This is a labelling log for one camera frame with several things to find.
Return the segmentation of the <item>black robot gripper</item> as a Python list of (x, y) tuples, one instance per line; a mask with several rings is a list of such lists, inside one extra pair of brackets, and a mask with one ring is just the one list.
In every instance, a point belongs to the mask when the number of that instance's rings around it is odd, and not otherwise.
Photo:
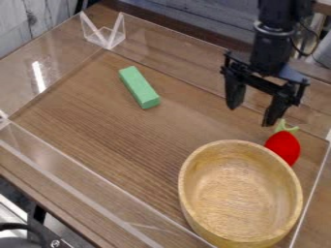
[(241, 105), (245, 86), (272, 96), (264, 113), (264, 127), (272, 126), (285, 110), (301, 103), (305, 89), (311, 85), (308, 78), (288, 64), (280, 68), (277, 73), (267, 74), (251, 66), (247, 53), (231, 50), (224, 53), (220, 74), (224, 76), (229, 109), (236, 109)]

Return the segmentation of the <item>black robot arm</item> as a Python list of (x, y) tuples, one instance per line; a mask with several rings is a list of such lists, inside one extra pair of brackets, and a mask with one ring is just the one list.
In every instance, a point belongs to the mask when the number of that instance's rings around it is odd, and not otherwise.
[(313, 0), (259, 0), (249, 58), (232, 51), (224, 54), (220, 74), (225, 79), (227, 107), (236, 109), (243, 104), (247, 86), (271, 95), (264, 127), (272, 126), (285, 111), (301, 103), (311, 85), (308, 78), (288, 65), (288, 60), (295, 48), (296, 26), (312, 14), (313, 3)]

